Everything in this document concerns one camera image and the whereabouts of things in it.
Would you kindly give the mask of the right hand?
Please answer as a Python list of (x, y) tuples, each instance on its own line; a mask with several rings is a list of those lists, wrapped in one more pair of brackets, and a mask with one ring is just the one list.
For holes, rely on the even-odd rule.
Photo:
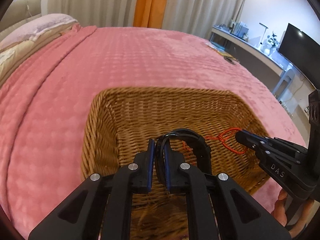
[(299, 203), (299, 205), (297, 206), (297, 210), (295, 210), (293, 213), (293, 216), (288, 218), (288, 213), (285, 209), (287, 198), (288, 193), (284, 189), (281, 189), (274, 204), (274, 210), (271, 212), (271, 215), (283, 227), (289, 224), (289, 234), (291, 238), (294, 239), (299, 236), (300, 233), (304, 230), (315, 201), (311, 198), (308, 198), (305, 202)]

